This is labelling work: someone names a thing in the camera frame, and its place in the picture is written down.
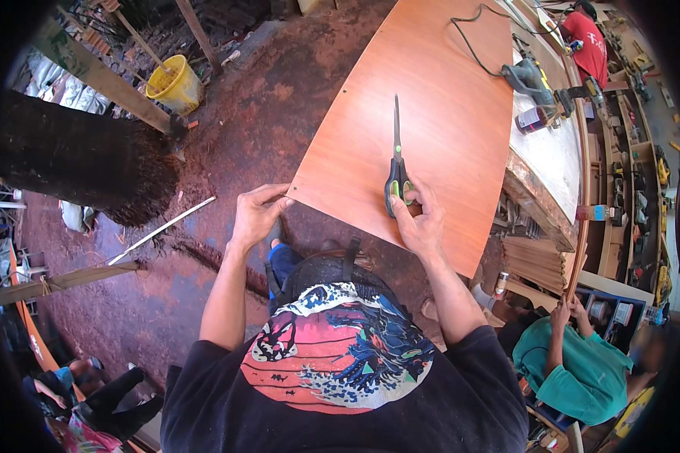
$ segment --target scissor blade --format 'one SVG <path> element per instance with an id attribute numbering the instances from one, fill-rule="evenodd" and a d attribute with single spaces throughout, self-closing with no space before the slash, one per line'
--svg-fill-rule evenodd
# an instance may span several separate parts
<path id="1" fill-rule="evenodd" d="M 398 95 L 395 95 L 395 121 L 394 121 L 394 132 L 395 132 L 395 137 L 393 141 L 393 151 L 394 156 L 400 155 L 400 110 L 398 107 Z"/>

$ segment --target man in red shirt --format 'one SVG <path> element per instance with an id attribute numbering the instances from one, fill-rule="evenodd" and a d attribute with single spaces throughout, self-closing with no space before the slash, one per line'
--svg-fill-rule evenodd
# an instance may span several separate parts
<path id="1" fill-rule="evenodd" d="M 574 11 L 559 25 L 565 41 L 579 39 L 584 44 L 572 56 L 580 69 L 580 77 L 593 76 L 600 88 L 607 86 L 607 45 L 595 21 L 597 12 L 589 2 L 578 2 Z"/>

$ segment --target graphic print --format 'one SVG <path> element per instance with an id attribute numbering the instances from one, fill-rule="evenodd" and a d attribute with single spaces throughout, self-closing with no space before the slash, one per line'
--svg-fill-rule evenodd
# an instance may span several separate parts
<path id="1" fill-rule="evenodd" d="M 275 312 L 241 370 L 275 401 L 356 414 L 409 394 L 428 375 L 433 351 L 385 296 L 365 300 L 354 284 L 325 284 Z"/>

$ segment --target teal shirt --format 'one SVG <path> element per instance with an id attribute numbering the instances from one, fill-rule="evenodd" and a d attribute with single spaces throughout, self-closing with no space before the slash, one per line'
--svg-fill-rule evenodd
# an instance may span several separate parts
<path id="1" fill-rule="evenodd" d="M 544 377 L 550 317 L 530 325 L 513 351 L 516 371 L 524 374 L 536 397 L 587 425 L 599 425 L 627 405 L 625 372 L 632 360 L 597 334 L 584 338 L 564 328 L 562 363 Z"/>

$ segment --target tree trunk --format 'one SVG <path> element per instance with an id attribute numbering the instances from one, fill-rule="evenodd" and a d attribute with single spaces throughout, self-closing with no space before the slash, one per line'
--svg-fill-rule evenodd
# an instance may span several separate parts
<path id="1" fill-rule="evenodd" d="M 0 176 L 9 186 L 103 211 L 136 227 L 163 213 L 176 190 L 170 139 L 8 90 L 0 120 Z"/>

